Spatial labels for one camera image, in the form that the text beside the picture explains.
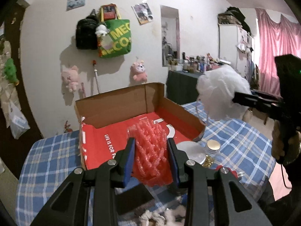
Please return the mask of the white bath loofah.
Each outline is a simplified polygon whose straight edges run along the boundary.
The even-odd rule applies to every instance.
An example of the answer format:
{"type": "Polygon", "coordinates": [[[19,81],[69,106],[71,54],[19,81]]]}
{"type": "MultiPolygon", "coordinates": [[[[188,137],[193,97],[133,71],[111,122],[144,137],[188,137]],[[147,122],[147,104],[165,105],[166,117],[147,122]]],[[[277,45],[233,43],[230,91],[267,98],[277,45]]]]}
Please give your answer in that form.
{"type": "Polygon", "coordinates": [[[196,90],[204,111],[213,120],[241,119],[247,111],[233,98],[235,92],[251,94],[249,82],[229,65],[206,71],[198,78],[196,90]]]}

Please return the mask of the dark green covered table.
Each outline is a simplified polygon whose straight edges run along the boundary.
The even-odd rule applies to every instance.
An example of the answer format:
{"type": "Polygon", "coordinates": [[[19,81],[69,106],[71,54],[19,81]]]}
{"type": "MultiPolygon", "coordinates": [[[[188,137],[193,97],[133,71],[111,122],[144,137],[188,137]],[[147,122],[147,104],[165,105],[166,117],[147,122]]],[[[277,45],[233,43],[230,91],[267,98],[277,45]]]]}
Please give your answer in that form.
{"type": "Polygon", "coordinates": [[[166,81],[167,98],[179,105],[195,102],[199,95],[196,85],[202,74],[169,70],[166,81]]]}

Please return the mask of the red white stick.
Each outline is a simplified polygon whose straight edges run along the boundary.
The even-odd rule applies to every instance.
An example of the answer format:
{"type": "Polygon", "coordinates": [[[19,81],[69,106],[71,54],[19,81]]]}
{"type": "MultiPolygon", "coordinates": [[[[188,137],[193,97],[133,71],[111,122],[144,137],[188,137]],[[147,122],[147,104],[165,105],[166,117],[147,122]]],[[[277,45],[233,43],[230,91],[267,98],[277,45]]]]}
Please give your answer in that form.
{"type": "Polygon", "coordinates": [[[92,65],[93,65],[93,70],[94,70],[94,75],[95,75],[95,81],[96,81],[96,84],[97,84],[97,91],[98,91],[98,94],[100,94],[100,87],[99,87],[99,83],[98,83],[98,70],[97,70],[96,60],[92,61],[92,65]]]}

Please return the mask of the white plush keychain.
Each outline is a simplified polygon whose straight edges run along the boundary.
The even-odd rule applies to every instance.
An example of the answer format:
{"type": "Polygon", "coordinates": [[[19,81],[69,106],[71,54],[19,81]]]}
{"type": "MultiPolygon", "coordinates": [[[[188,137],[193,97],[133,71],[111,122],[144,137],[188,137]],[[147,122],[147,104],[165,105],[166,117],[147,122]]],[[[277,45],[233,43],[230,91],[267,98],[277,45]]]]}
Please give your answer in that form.
{"type": "Polygon", "coordinates": [[[100,24],[95,30],[95,34],[98,38],[106,36],[109,32],[110,30],[104,24],[100,24]]]}

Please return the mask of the white fluffy star clip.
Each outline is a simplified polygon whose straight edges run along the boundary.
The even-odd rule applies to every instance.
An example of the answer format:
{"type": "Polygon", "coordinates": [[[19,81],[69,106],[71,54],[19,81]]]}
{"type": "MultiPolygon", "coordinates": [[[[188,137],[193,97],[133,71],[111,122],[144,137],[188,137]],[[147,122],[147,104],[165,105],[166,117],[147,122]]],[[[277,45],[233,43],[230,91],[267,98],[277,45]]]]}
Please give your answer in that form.
{"type": "Polygon", "coordinates": [[[179,205],[175,209],[166,209],[164,216],[166,225],[183,226],[185,224],[186,208],[183,205],[179,205]]]}

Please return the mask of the pink plush toy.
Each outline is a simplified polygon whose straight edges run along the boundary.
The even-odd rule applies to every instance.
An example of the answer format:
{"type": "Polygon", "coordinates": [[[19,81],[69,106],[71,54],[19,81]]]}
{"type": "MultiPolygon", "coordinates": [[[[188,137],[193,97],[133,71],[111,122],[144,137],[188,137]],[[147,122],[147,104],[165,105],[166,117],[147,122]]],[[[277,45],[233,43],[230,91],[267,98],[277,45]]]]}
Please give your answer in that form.
{"type": "Polygon", "coordinates": [[[78,71],[78,67],[74,65],[61,72],[62,81],[69,92],[75,92],[79,87],[80,78],[78,71]]]}
{"type": "Polygon", "coordinates": [[[134,62],[131,66],[131,72],[135,82],[147,82],[147,74],[143,60],[134,62]]]}

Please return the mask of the small jar gold beads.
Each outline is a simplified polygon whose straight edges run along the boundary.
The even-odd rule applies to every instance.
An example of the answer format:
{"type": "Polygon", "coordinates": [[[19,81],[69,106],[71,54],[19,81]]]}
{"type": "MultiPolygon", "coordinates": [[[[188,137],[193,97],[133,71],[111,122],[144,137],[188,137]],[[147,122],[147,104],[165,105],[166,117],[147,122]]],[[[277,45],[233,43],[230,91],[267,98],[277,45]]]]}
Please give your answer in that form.
{"type": "Polygon", "coordinates": [[[221,144],[213,139],[210,139],[206,143],[205,147],[205,161],[203,162],[203,167],[209,168],[213,165],[215,156],[219,153],[221,144]]]}

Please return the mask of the pink plush toy right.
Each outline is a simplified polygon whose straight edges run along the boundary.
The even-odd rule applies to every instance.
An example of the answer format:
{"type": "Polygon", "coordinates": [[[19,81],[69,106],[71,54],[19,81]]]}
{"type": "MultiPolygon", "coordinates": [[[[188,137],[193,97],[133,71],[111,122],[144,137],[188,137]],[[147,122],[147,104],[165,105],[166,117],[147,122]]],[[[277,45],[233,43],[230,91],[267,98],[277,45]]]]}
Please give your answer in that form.
{"type": "Polygon", "coordinates": [[[134,62],[131,66],[131,72],[135,82],[147,82],[147,74],[143,60],[134,62]]]}

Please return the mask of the cardboard box red interior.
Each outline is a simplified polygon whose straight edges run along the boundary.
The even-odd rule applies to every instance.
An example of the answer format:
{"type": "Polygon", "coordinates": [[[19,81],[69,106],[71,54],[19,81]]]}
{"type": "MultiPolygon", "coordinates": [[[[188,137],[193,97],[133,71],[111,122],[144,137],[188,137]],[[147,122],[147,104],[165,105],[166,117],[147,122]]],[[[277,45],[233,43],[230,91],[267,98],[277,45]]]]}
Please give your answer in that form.
{"type": "Polygon", "coordinates": [[[79,149],[84,169],[113,159],[127,144],[128,128],[143,119],[157,122],[175,143],[199,141],[205,123],[164,96],[164,84],[147,83],[75,102],[80,123],[79,149]]]}

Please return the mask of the red box on hook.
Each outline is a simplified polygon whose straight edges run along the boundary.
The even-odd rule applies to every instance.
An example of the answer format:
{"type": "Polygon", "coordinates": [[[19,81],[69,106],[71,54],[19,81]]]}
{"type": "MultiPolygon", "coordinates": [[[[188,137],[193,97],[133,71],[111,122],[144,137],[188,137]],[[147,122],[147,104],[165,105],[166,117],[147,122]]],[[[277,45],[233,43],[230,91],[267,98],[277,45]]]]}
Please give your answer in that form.
{"type": "Polygon", "coordinates": [[[116,5],[108,4],[103,5],[100,8],[100,18],[101,21],[108,21],[117,18],[116,5]]]}

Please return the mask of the green tote bag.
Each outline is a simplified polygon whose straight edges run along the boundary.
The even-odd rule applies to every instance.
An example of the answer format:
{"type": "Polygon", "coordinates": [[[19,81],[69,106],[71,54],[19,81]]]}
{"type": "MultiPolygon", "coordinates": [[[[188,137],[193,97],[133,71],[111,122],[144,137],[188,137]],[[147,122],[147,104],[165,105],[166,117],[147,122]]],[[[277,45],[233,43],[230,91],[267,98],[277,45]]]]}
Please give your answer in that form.
{"type": "Polygon", "coordinates": [[[106,36],[97,37],[98,54],[104,59],[128,54],[132,48],[130,21],[121,18],[117,6],[116,12],[116,19],[108,21],[100,19],[100,24],[104,24],[110,30],[106,36]]]}

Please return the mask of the black phone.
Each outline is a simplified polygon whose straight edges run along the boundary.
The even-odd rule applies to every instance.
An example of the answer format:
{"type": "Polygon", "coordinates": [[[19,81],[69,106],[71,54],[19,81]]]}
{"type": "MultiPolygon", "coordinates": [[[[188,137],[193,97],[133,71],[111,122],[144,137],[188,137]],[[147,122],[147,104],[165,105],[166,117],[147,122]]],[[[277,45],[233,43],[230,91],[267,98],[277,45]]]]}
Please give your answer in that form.
{"type": "Polygon", "coordinates": [[[115,202],[119,216],[140,216],[155,205],[154,197],[143,184],[115,195],[115,202]]]}

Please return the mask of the wall mirror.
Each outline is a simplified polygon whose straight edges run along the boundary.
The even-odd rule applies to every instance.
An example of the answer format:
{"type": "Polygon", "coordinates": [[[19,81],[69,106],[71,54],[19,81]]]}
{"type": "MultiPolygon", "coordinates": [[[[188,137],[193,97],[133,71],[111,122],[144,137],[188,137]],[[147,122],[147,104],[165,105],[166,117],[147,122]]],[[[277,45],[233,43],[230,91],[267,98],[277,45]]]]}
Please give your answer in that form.
{"type": "Polygon", "coordinates": [[[169,6],[160,6],[162,34],[162,65],[180,59],[180,24],[179,10],[169,6]]]}

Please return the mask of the black backpack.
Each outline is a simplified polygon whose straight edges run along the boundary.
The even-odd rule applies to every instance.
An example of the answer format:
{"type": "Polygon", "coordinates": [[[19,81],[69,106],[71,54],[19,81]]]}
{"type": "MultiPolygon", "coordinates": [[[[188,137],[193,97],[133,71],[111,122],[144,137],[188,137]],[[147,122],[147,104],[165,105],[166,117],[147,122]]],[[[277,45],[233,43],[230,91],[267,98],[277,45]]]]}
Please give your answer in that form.
{"type": "Polygon", "coordinates": [[[77,23],[75,31],[75,45],[79,50],[96,50],[97,35],[95,34],[99,20],[95,9],[77,23]]]}

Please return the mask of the white wardrobe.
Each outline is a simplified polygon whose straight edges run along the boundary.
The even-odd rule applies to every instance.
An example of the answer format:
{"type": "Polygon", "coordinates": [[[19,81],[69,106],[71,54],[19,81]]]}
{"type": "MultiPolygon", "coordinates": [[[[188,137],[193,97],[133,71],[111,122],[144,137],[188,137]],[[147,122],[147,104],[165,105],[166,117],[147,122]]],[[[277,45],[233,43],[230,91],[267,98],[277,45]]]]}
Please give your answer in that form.
{"type": "Polygon", "coordinates": [[[249,73],[252,38],[237,24],[219,24],[219,59],[229,61],[242,77],[249,73]]]}

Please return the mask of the white plastic bag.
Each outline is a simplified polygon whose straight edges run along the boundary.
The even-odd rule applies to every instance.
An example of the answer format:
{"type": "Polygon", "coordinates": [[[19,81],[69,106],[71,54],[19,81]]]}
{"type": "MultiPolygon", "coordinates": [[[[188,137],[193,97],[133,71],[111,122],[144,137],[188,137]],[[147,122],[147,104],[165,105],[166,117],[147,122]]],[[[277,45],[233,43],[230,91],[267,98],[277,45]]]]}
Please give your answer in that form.
{"type": "Polygon", "coordinates": [[[22,134],[30,129],[27,119],[12,101],[9,102],[9,121],[14,139],[19,139],[22,134]]]}

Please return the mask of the blue plaid tablecloth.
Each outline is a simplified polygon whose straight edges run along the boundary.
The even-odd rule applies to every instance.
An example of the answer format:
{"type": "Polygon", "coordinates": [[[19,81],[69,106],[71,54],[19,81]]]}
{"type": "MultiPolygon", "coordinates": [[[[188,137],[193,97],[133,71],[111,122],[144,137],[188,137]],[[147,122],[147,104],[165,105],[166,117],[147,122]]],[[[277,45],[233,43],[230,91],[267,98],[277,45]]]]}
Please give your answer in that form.
{"type": "MultiPolygon", "coordinates": [[[[199,144],[205,146],[211,139],[221,144],[213,165],[244,172],[240,182],[258,200],[275,167],[271,141],[240,119],[210,120],[199,144]]],[[[19,177],[17,225],[30,225],[54,191],[80,165],[79,131],[35,142],[19,177]]]]}

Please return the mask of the wall photo collage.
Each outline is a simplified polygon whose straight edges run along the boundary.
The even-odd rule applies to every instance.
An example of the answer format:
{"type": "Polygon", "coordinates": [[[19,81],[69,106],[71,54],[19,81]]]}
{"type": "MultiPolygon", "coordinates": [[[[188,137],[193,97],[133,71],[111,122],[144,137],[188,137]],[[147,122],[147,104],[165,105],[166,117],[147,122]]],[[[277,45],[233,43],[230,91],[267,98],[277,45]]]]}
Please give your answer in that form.
{"type": "Polygon", "coordinates": [[[148,3],[139,3],[132,6],[134,14],[140,25],[147,24],[153,21],[154,16],[148,3]]]}

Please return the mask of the green plush toy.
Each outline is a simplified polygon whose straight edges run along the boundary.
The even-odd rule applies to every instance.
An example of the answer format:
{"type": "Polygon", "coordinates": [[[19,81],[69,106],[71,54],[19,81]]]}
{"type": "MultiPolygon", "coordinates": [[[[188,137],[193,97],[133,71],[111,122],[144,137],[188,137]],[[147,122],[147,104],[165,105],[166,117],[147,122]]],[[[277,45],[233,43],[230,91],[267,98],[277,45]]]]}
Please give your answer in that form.
{"type": "Polygon", "coordinates": [[[17,78],[17,69],[16,66],[14,65],[14,61],[12,58],[9,58],[6,62],[5,62],[5,66],[4,66],[4,74],[6,79],[10,82],[13,83],[14,85],[18,85],[19,84],[19,80],[17,78]]]}

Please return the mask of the pink curtain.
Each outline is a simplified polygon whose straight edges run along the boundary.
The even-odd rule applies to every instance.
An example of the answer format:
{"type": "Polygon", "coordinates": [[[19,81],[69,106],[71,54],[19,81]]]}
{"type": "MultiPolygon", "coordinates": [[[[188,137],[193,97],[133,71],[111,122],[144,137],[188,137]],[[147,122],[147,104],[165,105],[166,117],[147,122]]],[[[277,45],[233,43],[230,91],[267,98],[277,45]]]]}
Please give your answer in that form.
{"type": "Polygon", "coordinates": [[[300,24],[291,22],[284,15],[277,23],[264,9],[257,8],[256,14],[260,36],[260,89],[279,96],[280,82],[274,58],[286,54],[300,57],[300,24]]]}

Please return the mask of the pink plush toy left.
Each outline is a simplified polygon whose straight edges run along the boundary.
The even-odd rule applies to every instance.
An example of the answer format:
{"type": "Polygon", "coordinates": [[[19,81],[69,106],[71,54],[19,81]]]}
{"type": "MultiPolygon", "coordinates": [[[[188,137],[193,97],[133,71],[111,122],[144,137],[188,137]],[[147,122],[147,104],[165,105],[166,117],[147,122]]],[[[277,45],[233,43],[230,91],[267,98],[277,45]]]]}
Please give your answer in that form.
{"type": "Polygon", "coordinates": [[[74,65],[61,72],[62,81],[69,92],[75,92],[79,87],[80,78],[78,71],[78,67],[74,65]]]}

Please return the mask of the red foam net ball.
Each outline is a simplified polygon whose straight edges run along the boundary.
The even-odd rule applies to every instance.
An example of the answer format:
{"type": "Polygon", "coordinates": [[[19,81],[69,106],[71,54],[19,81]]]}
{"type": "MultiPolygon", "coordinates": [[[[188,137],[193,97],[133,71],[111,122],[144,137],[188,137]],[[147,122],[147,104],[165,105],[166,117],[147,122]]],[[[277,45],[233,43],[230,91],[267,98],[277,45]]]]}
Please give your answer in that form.
{"type": "Polygon", "coordinates": [[[132,176],[149,187],[171,184],[165,130],[146,118],[129,127],[128,136],[135,139],[132,176]]]}

